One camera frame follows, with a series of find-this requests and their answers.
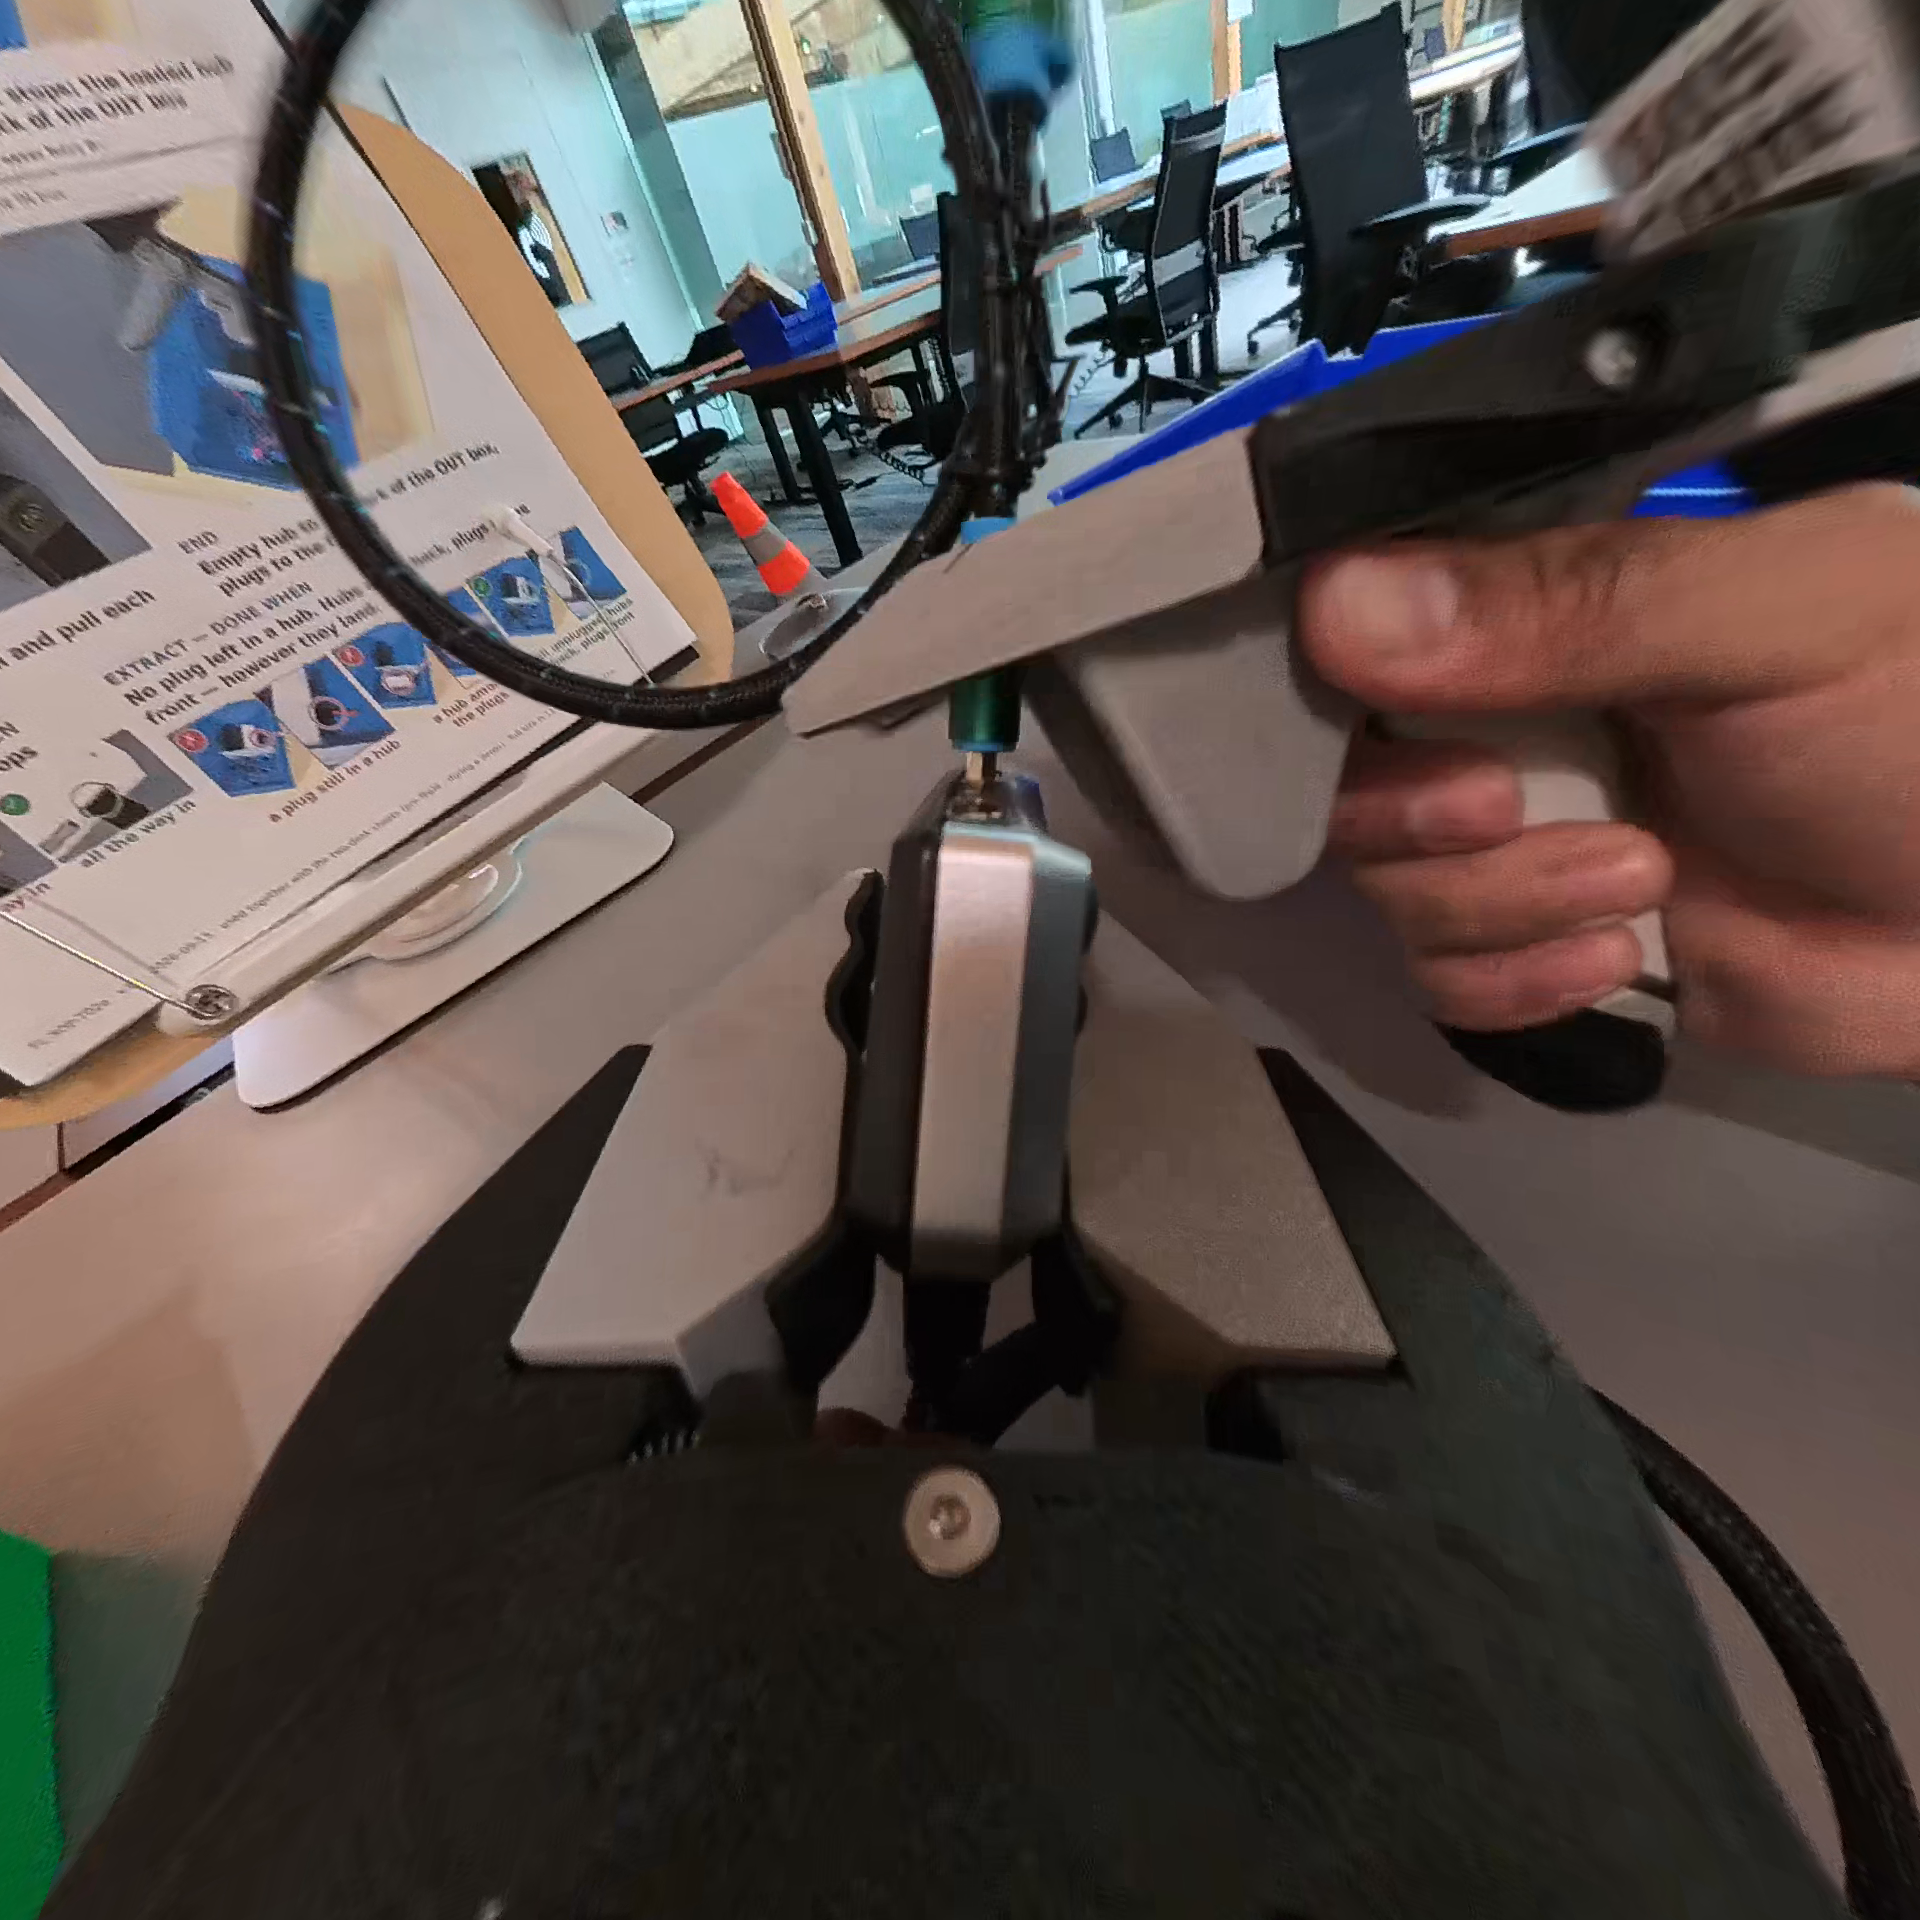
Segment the person's right hand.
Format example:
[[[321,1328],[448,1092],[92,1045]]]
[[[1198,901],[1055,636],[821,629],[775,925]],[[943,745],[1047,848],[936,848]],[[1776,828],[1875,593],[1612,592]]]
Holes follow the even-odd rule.
[[[1469,1033],[1571,1016],[1662,912],[1683,1031],[1799,1073],[1917,1073],[1917,509],[1848,487],[1737,519],[1400,541],[1302,576],[1317,673],[1393,719],[1603,711],[1640,823],[1521,823],[1517,772],[1363,740],[1328,845]]]

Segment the small blue parts bin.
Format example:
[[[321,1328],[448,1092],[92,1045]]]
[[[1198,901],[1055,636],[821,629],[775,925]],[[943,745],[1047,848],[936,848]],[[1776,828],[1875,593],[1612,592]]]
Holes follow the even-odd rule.
[[[821,279],[800,295],[800,304],[781,305],[767,296],[737,310],[726,327],[755,371],[781,367],[836,345],[836,310]]]

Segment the black wall sign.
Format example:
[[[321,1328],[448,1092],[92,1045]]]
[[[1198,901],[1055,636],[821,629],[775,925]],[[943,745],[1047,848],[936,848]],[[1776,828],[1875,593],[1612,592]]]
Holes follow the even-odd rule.
[[[584,276],[531,156],[512,153],[480,159],[471,167],[471,177],[507,228],[544,300],[555,308],[588,304]]]

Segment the black braided cable green plugs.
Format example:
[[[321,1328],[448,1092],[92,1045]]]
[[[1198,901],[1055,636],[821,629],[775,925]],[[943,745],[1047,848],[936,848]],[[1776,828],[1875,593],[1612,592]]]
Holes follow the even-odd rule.
[[[331,81],[371,1],[312,5],[271,95],[247,227],[247,310],[281,453],[352,569],[420,636],[492,684],[588,724],[700,731],[773,718],[924,563],[957,547],[961,528],[1013,509],[1062,435],[1067,387],[1041,345],[1039,132],[1072,75],[1055,5],[885,7],[928,86],[943,153],[975,246],[975,384],[940,485],[878,580],[807,648],[724,684],[617,686],[565,669],[492,636],[436,592],[364,509],[320,423],[303,324],[297,318],[297,212],[308,153]]]

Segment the green plastic bin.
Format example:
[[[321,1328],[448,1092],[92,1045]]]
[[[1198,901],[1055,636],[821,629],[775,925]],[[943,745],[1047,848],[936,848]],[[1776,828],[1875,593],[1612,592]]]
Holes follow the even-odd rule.
[[[63,1855],[53,1557],[1,1535],[1,1915],[38,1915]]]

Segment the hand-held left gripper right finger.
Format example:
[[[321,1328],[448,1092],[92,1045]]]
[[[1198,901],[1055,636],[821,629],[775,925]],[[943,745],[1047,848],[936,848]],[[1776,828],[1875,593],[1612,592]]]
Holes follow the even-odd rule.
[[[1070,1213],[1117,1379],[1363,1374],[1399,1351],[1257,1048],[1112,916],[1085,961]]]

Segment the orange traffic cone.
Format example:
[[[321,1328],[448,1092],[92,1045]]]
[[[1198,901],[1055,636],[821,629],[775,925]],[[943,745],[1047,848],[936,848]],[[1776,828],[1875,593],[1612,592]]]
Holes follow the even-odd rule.
[[[789,600],[822,589],[822,576],[808,555],[773,524],[767,509],[752,491],[740,487],[732,470],[717,470],[710,477],[710,496],[755,563],[767,593]]]

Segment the white sign stand base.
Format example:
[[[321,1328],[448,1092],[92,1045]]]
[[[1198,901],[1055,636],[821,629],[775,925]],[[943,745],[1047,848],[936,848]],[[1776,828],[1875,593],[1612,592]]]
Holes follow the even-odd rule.
[[[240,1101],[275,1112],[336,1084],[644,880],[672,845],[654,812],[593,787],[243,1023]]]

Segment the grey usb hub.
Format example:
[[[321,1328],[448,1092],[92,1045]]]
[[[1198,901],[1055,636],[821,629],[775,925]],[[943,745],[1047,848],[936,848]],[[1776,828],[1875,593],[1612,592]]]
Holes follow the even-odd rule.
[[[879,893],[847,1212],[903,1279],[997,1283],[1064,1223],[1089,860],[1027,774],[935,784]]]

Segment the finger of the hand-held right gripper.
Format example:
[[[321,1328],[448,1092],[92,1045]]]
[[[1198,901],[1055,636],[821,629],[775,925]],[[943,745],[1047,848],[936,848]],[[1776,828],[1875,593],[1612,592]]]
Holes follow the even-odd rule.
[[[781,699],[795,735],[1235,593],[1263,573],[1254,432],[1132,470],[908,571]]]

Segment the long wooden office desk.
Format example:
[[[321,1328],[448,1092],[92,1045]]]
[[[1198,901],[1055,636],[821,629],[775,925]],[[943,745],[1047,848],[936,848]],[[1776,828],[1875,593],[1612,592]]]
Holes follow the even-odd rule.
[[[808,504],[822,515],[832,553],[841,567],[861,558],[857,529],[847,515],[847,491],[832,463],[817,409],[852,392],[855,380],[879,361],[921,350],[943,327],[943,276],[925,272],[900,280],[892,289],[843,302],[833,308],[833,339],[790,361],[752,367],[735,350],[704,363],[664,372],[631,392],[609,397],[624,416],[654,399],[719,399],[742,397],[775,463],[781,496],[790,504]]]

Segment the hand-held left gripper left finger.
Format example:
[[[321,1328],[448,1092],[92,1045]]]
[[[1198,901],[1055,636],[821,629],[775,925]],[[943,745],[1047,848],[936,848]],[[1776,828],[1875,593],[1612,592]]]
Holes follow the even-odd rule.
[[[829,1228],[852,1048],[833,982],[876,870],[847,870],[656,1033],[512,1333],[533,1369],[654,1365],[705,1399],[784,1365],[777,1277]]]

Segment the blue plastic bin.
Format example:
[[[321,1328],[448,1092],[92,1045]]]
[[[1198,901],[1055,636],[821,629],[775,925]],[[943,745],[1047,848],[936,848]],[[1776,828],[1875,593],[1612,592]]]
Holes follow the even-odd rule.
[[[1494,320],[1497,316],[1475,316],[1382,327],[1364,348],[1341,352],[1329,352],[1318,340],[1300,343],[1275,363],[1249,371],[1212,399],[1191,406],[1180,421],[1125,441],[1117,453],[1104,454],[1072,477],[1044,485],[1044,501],[1048,507],[1062,507],[1078,496],[1115,485],[1129,473],[1163,463],[1237,428],[1254,425],[1288,405],[1344,389],[1358,376],[1429,355],[1437,345],[1484,329]],[[1731,519],[1755,507],[1753,488],[1740,483],[1725,463],[1699,463],[1662,475],[1638,496],[1632,515],[1640,519]]]

